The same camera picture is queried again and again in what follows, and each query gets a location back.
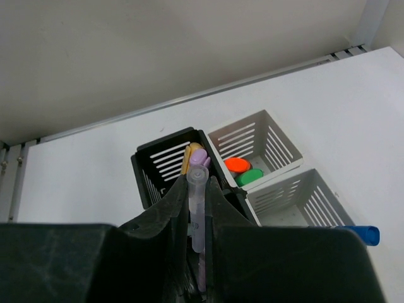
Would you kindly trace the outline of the green cap highlighter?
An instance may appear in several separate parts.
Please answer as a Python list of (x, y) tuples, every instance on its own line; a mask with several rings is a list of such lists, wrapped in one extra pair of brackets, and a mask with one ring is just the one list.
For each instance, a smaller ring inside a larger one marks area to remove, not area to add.
[(244, 173), (238, 175), (235, 181), (239, 187), (250, 184), (264, 176), (264, 172), (261, 169), (250, 169)]

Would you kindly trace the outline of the purple pink highlighter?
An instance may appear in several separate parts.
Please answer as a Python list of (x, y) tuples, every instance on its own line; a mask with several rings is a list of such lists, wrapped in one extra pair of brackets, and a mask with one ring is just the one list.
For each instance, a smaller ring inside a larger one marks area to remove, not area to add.
[(206, 168), (210, 166), (211, 158), (205, 149), (200, 148), (195, 150), (189, 159), (189, 166), (193, 167), (195, 165), (201, 165)]

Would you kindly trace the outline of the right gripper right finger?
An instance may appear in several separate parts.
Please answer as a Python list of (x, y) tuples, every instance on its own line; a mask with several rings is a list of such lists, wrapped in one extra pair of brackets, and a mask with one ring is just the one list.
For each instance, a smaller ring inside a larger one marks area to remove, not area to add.
[(251, 226), (225, 198), (216, 177), (210, 177), (205, 197), (207, 302), (226, 302), (232, 286), (238, 227)]

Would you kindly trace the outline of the blue whiteboard marker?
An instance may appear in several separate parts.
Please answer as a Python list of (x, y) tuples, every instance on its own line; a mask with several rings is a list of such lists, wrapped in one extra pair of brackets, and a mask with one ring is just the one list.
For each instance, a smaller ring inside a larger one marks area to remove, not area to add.
[(329, 226), (306, 226), (305, 229), (336, 229), (346, 230), (355, 234), (366, 246), (378, 246), (380, 243), (380, 231), (372, 225), (329, 225)]

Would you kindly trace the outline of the white container back left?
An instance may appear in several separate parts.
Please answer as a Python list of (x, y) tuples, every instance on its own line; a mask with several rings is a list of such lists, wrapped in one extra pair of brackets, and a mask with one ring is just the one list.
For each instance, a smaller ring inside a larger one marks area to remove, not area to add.
[(250, 191), (304, 163), (302, 148), (272, 112), (260, 110), (225, 121), (207, 132), (208, 141), (232, 187), (240, 187), (224, 161), (247, 160), (263, 176), (241, 189)]

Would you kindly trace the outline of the black container front right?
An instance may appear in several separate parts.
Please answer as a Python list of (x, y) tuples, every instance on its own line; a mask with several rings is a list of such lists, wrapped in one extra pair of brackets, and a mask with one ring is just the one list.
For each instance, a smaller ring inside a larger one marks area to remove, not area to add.
[(250, 223), (256, 224), (251, 210), (247, 205), (246, 194), (237, 188), (227, 188), (222, 190), (226, 200)]

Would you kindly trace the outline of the black container front left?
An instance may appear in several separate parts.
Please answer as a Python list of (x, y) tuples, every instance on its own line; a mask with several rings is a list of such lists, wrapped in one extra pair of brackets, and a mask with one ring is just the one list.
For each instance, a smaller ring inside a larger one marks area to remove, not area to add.
[(223, 170), (205, 133), (192, 127), (185, 128), (137, 147), (131, 156), (144, 209), (159, 202), (180, 176), (184, 153), (191, 143), (198, 143), (207, 151), (211, 158), (210, 175), (217, 178), (222, 189), (227, 186)]

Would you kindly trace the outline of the white container back right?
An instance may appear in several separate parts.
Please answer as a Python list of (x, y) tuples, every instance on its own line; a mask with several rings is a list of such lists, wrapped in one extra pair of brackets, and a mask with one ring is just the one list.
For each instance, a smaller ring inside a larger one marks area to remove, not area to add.
[(291, 170), (246, 194), (260, 227), (354, 226), (354, 221), (314, 168)]

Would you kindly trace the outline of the dark purple pen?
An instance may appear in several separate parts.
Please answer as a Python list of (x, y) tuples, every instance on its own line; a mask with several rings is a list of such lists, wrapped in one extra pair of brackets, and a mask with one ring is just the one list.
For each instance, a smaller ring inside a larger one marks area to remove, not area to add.
[(206, 292), (205, 191), (208, 178), (209, 171), (202, 165), (191, 166), (186, 174), (192, 249), (199, 254), (197, 285), (202, 293)]

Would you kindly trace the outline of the white container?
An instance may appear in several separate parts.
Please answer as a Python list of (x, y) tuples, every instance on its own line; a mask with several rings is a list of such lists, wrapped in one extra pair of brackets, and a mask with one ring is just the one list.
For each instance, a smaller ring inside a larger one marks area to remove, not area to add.
[(354, 226), (354, 221), (314, 168), (291, 170), (246, 194), (260, 227)]
[(232, 187), (240, 187), (224, 161), (247, 160), (263, 176), (241, 189), (250, 191), (304, 163), (302, 148), (272, 112), (260, 110), (225, 121), (207, 132), (208, 141)]

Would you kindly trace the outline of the black container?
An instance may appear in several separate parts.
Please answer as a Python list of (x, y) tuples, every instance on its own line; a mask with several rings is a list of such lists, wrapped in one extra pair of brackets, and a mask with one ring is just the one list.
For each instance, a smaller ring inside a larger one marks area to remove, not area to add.
[(251, 210), (247, 205), (246, 194), (237, 188), (227, 188), (222, 190), (226, 200), (250, 223), (256, 224)]
[(137, 147), (131, 156), (144, 209), (159, 202), (180, 176), (184, 153), (191, 143), (198, 143), (207, 151), (211, 158), (210, 175), (217, 178), (222, 189), (227, 186), (223, 170), (205, 133), (192, 127), (185, 128)]

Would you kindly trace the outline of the orange cap black highlighter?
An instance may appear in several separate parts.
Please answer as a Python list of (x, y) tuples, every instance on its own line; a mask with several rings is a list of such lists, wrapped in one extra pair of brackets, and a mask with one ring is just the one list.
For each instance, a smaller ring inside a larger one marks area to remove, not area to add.
[(228, 158), (224, 160), (224, 164), (232, 174), (243, 174), (252, 167), (248, 160), (239, 157)]

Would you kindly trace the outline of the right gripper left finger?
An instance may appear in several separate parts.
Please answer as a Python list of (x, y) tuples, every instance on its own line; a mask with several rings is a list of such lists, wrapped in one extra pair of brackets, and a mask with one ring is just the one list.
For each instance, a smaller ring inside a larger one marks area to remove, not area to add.
[(180, 176), (159, 202), (120, 226), (129, 236), (136, 296), (183, 296), (188, 213), (188, 184)]

